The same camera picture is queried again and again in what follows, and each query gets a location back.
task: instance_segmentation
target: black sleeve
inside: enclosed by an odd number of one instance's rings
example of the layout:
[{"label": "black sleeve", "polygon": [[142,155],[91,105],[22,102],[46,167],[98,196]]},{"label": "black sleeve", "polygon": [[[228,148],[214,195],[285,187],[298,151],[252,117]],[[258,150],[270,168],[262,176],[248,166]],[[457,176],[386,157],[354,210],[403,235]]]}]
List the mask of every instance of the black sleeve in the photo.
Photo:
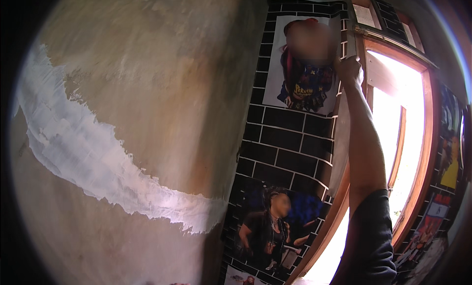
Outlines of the black sleeve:
[{"label": "black sleeve", "polygon": [[391,285],[393,264],[392,221],[386,189],[374,191],[349,221],[346,246],[331,285]]},{"label": "black sleeve", "polygon": [[245,224],[252,232],[254,232],[260,228],[263,216],[264,215],[261,214],[261,212],[251,212],[244,218],[243,224]]}]

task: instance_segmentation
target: forearm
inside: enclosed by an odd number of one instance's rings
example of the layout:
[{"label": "forearm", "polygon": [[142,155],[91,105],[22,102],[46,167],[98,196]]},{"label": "forearm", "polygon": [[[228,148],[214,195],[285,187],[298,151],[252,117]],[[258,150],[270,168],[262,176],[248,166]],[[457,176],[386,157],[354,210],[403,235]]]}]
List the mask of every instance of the forearm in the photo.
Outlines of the forearm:
[{"label": "forearm", "polygon": [[351,216],[370,193],[386,188],[386,179],[379,136],[362,89],[354,82],[344,84],[344,87],[351,119],[349,140]]}]

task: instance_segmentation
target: beige wall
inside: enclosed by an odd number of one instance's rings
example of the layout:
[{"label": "beige wall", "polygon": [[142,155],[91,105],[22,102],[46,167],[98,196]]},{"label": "beige wall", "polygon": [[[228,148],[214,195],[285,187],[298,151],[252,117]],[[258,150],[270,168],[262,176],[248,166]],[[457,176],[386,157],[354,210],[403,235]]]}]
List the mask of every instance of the beige wall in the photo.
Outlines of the beige wall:
[{"label": "beige wall", "polygon": [[[227,200],[266,13],[266,0],[60,0],[39,42],[146,175]],[[22,215],[59,283],[216,280],[221,225],[191,235],[87,196],[35,158],[21,108],[11,129]]]}]

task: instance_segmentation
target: white paint patch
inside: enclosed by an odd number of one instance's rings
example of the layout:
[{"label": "white paint patch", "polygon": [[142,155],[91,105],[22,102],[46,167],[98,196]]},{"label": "white paint patch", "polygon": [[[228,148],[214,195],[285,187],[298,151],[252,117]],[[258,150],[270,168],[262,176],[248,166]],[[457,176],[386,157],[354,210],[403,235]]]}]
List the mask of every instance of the white paint patch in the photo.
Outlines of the white paint patch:
[{"label": "white paint patch", "polygon": [[129,214],[165,217],[191,234],[208,233],[221,221],[223,199],[171,190],[143,174],[115,138],[115,126],[98,122],[86,104],[67,99],[64,67],[53,67],[46,46],[34,44],[18,83],[30,148],[39,162],[85,194],[106,198]]}]

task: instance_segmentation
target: printed photo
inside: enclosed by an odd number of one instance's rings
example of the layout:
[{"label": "printed photo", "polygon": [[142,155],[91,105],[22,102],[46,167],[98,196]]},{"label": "printed photo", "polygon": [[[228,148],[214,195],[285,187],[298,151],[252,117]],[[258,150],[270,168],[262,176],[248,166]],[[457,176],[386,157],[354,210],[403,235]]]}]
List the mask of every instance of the printed photo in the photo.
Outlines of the printed photo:
[{"label": "printed photo", "polygon": [[244,196],[236,258],[266,273],[289,273],[314,239],[321,199],[264,182],[246,186]]},{"label": "printed photo", "polygon": [[462,112],[456,96],[444,85],[441,87],[441,96],[442,114],[440,131],[443,140],[440,145],[441,163],[438,183],[455,189],[457,173],[461,165],[459,140]]},{"label": "printed photo", "polygon": [[263,104],[328,115],[338,84],[339,17],[278,16]]},{"label": "printed photo", "polygon": [[264,285],[255,276],[241,272],[228,265],[226,271],[225,285]]},{"label": "printed photo", "polygon": [[433,194],[408,246],[395,261],[397,270],[412,270],[433,241],[449,210],[451,197]]}]

